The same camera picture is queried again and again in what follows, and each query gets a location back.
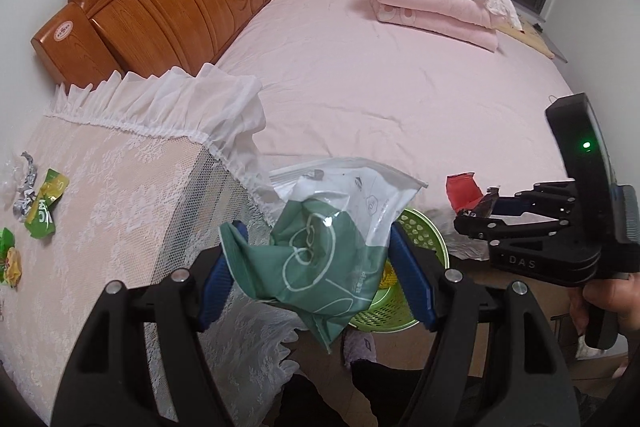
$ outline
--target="green plastic bag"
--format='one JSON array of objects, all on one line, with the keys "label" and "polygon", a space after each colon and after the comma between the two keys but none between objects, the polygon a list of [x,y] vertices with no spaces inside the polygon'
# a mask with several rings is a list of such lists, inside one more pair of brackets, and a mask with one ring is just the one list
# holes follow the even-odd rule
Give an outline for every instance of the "green plastic bag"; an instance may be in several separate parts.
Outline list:
[{"label": "green plastic bag", "polygon": [[391,224],[424,184],[359,158],[283,169],[274,179],[287,203],[271,244],[249,245],[225,223],[226,261],[245,294],[295,311],[329,350],[349,320],[369,308]]}]

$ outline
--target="plastic basket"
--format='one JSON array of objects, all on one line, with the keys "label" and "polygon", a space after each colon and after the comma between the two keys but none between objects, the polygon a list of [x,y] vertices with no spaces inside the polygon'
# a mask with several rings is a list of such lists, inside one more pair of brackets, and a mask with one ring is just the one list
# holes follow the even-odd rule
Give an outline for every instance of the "plastic basket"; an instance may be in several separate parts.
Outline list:
[{"label": "plastic basket", "polygon": [[[416,245],[435,250],[443,266],[449,267],[447,245],[427,216],[417,210],[406,208],[398,221]],[[350,321],[351,326],[361,331],[376,333],[394,333],[411,328],[417,323],[404,298],[400,283],[394,284],[391,288],[378,290],[369,309],[358,313]]]}]

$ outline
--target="human hand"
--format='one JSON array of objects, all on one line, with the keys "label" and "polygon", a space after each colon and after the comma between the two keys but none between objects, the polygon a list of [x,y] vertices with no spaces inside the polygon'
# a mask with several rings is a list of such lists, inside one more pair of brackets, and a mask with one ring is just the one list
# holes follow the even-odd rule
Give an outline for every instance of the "human hand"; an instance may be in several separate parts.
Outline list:
[{"label": "human hand", "polygon": [[620,331],[640,331],[640,273],[632,273],[628,280],[594,279],[584,288],[569,288],[569,314],[579,335],[589,324],[591,303],[598,308],[618,314]]}]

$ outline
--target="pink mattress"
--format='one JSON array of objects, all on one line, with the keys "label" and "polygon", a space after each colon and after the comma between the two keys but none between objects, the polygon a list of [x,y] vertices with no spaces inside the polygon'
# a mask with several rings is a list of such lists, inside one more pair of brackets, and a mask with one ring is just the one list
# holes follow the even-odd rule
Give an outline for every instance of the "pink mattress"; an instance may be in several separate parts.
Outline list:
[{"label": "pink mattress", "polygon": [[512,195],[566,178],[545,108],[571,94],[555,65],[498,33],[491,53],[376,20],[368,0],[273,0],[218,65],[254,74],[273,167],[362,156],[430,184],[420,210],[449,206],[448,174]]}]

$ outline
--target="wooden headboard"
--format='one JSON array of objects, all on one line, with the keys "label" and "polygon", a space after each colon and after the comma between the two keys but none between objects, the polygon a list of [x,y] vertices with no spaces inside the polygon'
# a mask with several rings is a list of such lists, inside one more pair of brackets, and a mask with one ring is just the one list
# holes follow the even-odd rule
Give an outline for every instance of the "wooden headboard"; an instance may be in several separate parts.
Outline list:
[{"label": "wooden headboard", "polygon": [[270,0],[68,0],[31,44],[57,84],[215,63]]}]

